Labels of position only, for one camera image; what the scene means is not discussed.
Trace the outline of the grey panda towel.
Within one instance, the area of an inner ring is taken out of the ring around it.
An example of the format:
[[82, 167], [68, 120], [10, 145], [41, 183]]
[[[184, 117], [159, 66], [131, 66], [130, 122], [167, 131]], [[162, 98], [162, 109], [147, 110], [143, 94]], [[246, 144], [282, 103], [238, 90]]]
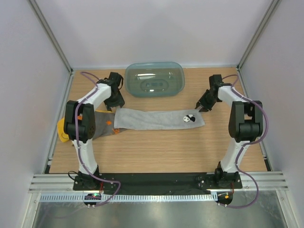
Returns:
[[114, 115], [114, 127], [127, 130], [185, 130], [204, 125], [201, 113], [195, 109], [145, 112], [120, 108]]

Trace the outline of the orange grey towel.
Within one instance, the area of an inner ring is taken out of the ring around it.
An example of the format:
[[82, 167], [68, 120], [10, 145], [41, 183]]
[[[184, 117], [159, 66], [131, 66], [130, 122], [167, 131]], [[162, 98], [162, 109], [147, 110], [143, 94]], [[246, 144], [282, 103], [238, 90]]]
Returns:
[[[110, 111], [95, 111], [96, 131], [93, 140], [126, 131], [124, 128], [114, 128], [114, 116], [115, 113]], [[68, 135], [64, 133], [64, 118], [57, 123], [57, 133], [61, 142], [65, 143], [69, 141]]]

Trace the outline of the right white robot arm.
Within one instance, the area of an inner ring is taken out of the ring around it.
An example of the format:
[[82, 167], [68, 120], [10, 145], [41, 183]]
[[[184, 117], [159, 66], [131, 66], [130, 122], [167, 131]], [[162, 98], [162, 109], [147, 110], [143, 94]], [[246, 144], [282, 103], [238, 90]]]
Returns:
[[228, 132], [230, 144], [223, 159], [213, 174], [206, 174], [200, 180], [202, 189], [241, 188], [239, 165], [250, 145], [261, 137], [264, 131], [263, 107], [260, 101], [252, 101], [235, 90], [231, 83], [224, 83], [221, 75], [209, 77], [210, 88], [196, 103], [200, 112], [209, 112], [218, 102], [230, 106]]

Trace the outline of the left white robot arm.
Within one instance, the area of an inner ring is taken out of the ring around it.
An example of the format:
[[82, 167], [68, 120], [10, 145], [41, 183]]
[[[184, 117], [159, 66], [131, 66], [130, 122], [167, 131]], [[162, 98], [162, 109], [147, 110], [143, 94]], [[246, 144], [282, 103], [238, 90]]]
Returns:
[[93, 136], [96, 131], [95, 111], [101, 103], [107, 110], [125, 105], [120, 92], [123, 77], [111, 72], [109, 77], [94, 81], [89, 72], [81, 72], [94, 84], [94, 88], [77, 101], [69, 100], [65, 108], [63, 130], [72, 141], [79, 161], [79, 169], [74, 178], [74, 190], [97, 190], [104, 180], [101, 179], [99, 167], [93, 150]]

